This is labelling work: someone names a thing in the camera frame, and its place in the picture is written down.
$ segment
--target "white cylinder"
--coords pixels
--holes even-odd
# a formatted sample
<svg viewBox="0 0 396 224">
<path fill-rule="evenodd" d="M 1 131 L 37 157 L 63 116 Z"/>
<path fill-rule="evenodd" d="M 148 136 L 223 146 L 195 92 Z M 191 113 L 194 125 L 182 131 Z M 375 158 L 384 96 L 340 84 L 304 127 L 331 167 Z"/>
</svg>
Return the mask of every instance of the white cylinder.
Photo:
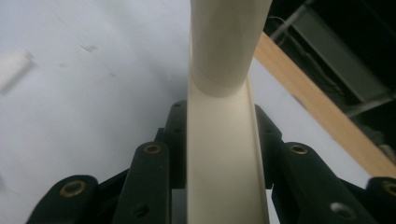
<svg viewBox="0 0 396 224">
<path fill-rule="evenodd" d="M 210 95 L 238 91 L 272 0 L 191 0 L 192 79 Z"/>
</svg>

